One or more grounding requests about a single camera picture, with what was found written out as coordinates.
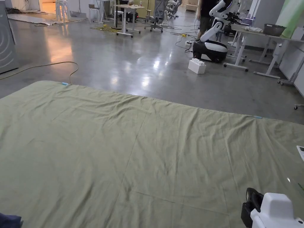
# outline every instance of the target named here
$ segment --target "black shirt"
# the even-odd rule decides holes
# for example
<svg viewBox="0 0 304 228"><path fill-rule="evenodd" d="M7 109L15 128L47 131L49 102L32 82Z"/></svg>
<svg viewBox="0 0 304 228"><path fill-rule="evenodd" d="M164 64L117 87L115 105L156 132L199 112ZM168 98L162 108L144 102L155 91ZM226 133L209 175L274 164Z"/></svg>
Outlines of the black shirt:
<svg viewBox="0 0 304 228"><path fill-rule="evenodd" d="M201 17L210 17L209 12L216 6L217 0L201 0Z"/></svg>

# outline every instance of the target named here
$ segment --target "shorts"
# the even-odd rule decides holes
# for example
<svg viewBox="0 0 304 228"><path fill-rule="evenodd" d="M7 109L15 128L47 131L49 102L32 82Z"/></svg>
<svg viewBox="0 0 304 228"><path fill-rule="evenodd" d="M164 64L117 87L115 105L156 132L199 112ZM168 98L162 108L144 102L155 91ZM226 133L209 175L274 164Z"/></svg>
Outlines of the shorts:
<svg viewBox="0 0 304 228"><path fill-rule="evenodd" d="M208 29L210 22L210 17L201 17L200 24L199 24L199 31L201 34L204 34L204 32Z"/></svg>

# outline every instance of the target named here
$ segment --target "cloth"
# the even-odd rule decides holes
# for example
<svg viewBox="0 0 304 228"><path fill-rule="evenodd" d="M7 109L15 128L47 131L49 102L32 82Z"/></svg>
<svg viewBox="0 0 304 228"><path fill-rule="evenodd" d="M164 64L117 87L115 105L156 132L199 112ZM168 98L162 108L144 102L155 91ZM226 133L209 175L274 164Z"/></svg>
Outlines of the cloth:
<svg viewBox="0 0 304 228"><path fill-rule="evenodd" d="M199 30L200 30L201 34L204 34L204 32L208 30L209 23L210 23L210 17L201 16L201 19L199 22Z"/></svg>
<svg viewBox="0 0 304 228"><path fill-rule="evenodd" d="M257 33L262 33L263 32L263 29L255 28L255 27L251 27L251 26L246 26L244 28L244 30L251 31L251 32L257 32Z"/></svg>
<svg viewBox="0 0 304 228"><path fill-rule="evenodd" d="M209 17L209 12L216 6L217 0L200 0L202 2L201 17Z"/></svg>
<svg viewBox="0 0 304 228"><path fill-rule="evenodd" d="M20 228L21 217L17 215L4 215L0 213L0 228Z"/></svg>
<svg viewBox="0 0 304 228"><path fill-rule="evenodd" d="M0 211L24 228L244 228L248 187L304 218L303 125L50 81L0 110Z"/></svg>

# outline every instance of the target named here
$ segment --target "basket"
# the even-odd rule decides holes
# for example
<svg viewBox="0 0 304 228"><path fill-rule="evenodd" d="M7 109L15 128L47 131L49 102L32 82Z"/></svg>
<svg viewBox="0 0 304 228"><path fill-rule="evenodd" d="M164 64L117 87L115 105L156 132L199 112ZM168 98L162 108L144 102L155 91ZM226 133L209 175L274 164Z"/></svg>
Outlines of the basket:
<svg viewBox="0 0 304 228"><path fill-rule="evenodd" d="M280 36L285 29L286 27L284 26L265 24L263 33L271 36Z"/></svg>

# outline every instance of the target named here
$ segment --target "table top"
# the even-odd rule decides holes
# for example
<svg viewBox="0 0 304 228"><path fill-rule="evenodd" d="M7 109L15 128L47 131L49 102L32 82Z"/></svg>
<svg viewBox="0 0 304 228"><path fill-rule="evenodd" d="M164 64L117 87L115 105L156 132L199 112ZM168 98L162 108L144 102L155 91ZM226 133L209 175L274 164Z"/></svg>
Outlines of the table top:
<svg viewBox="0 0 304 228"><path fill-rule="evenodd" d="M130 8L130 9L142 9L144 8L143 6L134 6L134 5L128 5L128 4L121 4L121 5L114 5L120 8Z"/></svg>
<svg viewBox="0 0 304 228"><path fill-rule="evenodd" d="M282 39L282 40L290 40L290 41L297 41L297 42L304 42L304 40L295 40L295 39L291 39L291 38L287 38L283 35L281 36L271 36L271 35L267 35L264 33L259 33L259 32L252 32L252 31L246 31L244 28L246 26L244 25L236 25L236 24L232 24L231 25L231 29L234 31L238 31L238 32L242 32L242 33L250 33L250 34L254 34L254 35L261 35L261 36L267 36L267 37L271 37L271 38L277 38L277 39Z"/></svg>

